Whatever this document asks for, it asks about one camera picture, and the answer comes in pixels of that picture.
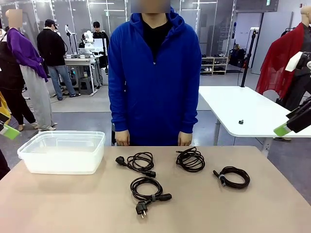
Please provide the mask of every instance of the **coiled power cord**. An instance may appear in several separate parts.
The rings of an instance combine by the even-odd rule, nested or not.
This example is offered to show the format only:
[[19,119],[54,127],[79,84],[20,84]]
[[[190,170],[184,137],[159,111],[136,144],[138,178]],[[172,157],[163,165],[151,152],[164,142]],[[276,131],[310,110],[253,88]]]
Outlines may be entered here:
[[196,147],[176,152],[179,153],[176,164],[180,165],[184,170],[188,172],[198,172],[205,167],[204,157]]
[[[246,171],[236,168],[234,166],[226,166],[223,168],[223,170],[218,174],[215,170],[213,170],[214,175],[220,179],[222,186],[228,186],[230,188],[235,188],[235,189],[242,189],[242,188],[246,188],[249,183],[251,182],[251,178],[249,177],[249,175],[246,173]],[[238,174],[239,176],[241,176],[245,182],[244,183],[234,183],[231,182],[229,180],[227,180],[227,178],[225,177],[225,174],[227,173],[235,173]]]
[[[138,164],[137,163],[138,160],[143,160],[147,162],[147,165],[142,166]],[[116,162],[119,165],[128,167],[131,170],[140,172],[146,176],[154,178],[156,177],[156,173],[154,171],[150,171],[154,167],[153,160],[154,160],[154,157],[150,152],[140,152],[133,156],[129,156],[127,158],[127,163],[125,162],[125,159],[122,156],[119,156],[118,158],[116,158]]]
[[[150,183],[150,184],[154,185],[157,188],[157,192],[155,194],[152,194],[152,195],[140,194],[137,191],[137,188],[141,184],[145,184],[145,183]],[[172,195],[170,193],[162,194],[163,188],[160,185],[160,183],[158,181],[156,181],[155,179],[152,179],[150,177],[139,177],[139,178],[133,180],[131,185],[130,185],[130,188],[131,188],[133,196],[139,200],[139,202],[136,205],[136,212],[138,215],[141,215],[142,218],[144,218],[144,216],[146,216],[146,212],[148,211],[147,205],[149,205],[151,202],[153,202],[153,201],[167,201],[167,200],[172,199]]]

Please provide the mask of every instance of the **beige tabletop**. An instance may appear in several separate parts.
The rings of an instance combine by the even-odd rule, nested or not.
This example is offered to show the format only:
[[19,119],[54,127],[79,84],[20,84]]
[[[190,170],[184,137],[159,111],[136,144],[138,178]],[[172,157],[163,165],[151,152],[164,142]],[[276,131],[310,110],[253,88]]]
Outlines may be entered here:
[[[175,164],[176,149],[107,147],[97,172],[85,176],[31,174],[20,162],[0,182],[0,232],[311,232],[311,207],[255,147],[199,147],[206,167],[198,173]],[[137,200],[129,189],[142,175],[115,162],[117,156],[141,151],[153,153],[156,179],[173,196],[149,205],[145,219],[136,214]],[[212,171],[225,166],[246,170],[249,187],[222,187]],[[151,194],[147,190],[154,188],[140,189]]]

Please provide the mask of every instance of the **shoe rack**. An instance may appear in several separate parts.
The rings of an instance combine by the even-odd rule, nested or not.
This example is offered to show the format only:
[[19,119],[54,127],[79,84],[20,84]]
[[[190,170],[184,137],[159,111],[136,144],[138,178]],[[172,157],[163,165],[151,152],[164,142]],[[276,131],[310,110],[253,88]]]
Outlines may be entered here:
[[201,74],[226,74],[228,57],[202,57]]

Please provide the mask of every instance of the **blue hoodie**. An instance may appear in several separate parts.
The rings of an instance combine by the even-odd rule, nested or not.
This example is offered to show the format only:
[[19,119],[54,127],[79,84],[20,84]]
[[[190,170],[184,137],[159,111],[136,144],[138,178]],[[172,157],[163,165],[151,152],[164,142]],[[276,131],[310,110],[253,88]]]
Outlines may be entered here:
[[120,25],[108,49],[109,98],[116,131],[129,130],[140,146],[177,145],[192,133],[199,97],[201,52],[196,33],[181,16],[167,15],[172,28],[154,61],[143,39],[141,14]]

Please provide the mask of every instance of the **mannequin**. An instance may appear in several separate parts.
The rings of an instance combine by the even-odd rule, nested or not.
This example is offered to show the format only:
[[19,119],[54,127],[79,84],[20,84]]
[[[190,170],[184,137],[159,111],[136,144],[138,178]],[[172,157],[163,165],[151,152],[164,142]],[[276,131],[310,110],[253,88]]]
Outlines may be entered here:
[[21,15],[18,14],[22,14],[22,12],[20,10],[11,11],[8,10],[5,13],[10,26],[7,32],[8,48],[20,66],[34,106],[39,131],[55,130],[56,128],[53,126],[56,124],[52,121],[50,96],[45,84],[48,80],[41,65],[43,59],[39,56],[32,43],[16,29],[16,27],[21,26]]
[[281,105],[292,111],[300,104],[305,93],[304,86],[310,80],[310,70],[285,71],[288,61],[299,51],[311,52],[311,6],[301,9],[301,23],[291,32],[272,43],[262,64],[256,91],[263,94],[275,90]]
[[[304,27],[304,38],[301,47],[302,52],[311,52],[311,6],[305,6],[301,9],[301,23]],[[281,102],[281,105],[286,109],[293,111],[296,109],[305,92],[305,86],[309,83],[311,71],[309,68],[304,67],[302,70],[294,71],[294,78],[288,91]]]

